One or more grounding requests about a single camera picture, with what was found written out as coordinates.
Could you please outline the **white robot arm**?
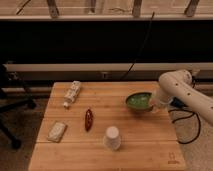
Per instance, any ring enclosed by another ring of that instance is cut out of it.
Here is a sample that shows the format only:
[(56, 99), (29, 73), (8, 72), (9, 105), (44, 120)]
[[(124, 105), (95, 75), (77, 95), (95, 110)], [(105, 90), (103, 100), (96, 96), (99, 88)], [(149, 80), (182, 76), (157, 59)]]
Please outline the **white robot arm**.
[(213, 126), (213, 98), (192, 88), (191, 83), (192, 75), (187, 70), (163, 73), (149, 104), (155, 108), (165, 108), (176, 97)]

